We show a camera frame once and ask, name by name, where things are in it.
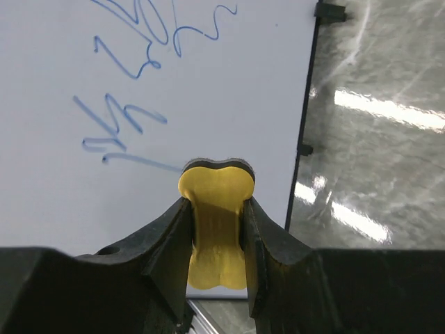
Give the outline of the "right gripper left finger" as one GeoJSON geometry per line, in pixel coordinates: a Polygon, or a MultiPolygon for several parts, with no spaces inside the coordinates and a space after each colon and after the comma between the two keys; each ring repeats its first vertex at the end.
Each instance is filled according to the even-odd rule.
{"type": "Polygon", "coordinates": [[[92,255],[1,249],[2,333],[186,333],[192,209],[164,214],[92,255]]]}

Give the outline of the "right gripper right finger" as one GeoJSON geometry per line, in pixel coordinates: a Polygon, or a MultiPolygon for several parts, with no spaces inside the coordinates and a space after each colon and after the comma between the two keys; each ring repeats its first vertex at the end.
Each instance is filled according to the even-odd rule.
{"type": "Polygon", "coordinates": [[[442,250],[311,248],[255,199],[242,226],[258,333],[444,332],[442,250]]]}

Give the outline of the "white whiteboard black frame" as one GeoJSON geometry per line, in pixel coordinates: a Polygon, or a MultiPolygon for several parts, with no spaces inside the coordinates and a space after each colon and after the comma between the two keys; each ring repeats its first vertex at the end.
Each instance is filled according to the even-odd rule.
{"type": "Polygon", "coordinates": [[[1,245],[95,253],[192,159],[239,158],[285,225],[314,1],[2,1],[1,245]]]}

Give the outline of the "yellow bone-shaped eraser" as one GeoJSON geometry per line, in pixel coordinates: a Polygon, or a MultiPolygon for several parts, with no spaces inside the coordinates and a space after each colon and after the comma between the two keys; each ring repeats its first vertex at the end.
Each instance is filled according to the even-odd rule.
{"type": "Polygon", "coordinates": [[[245,289],[245,256],[241,248],[244,202],[254,193],[255,175],[248,162],[195,159],[178,182],[192,206],[193,251],[188,284],[195,289],[245,289]]]}

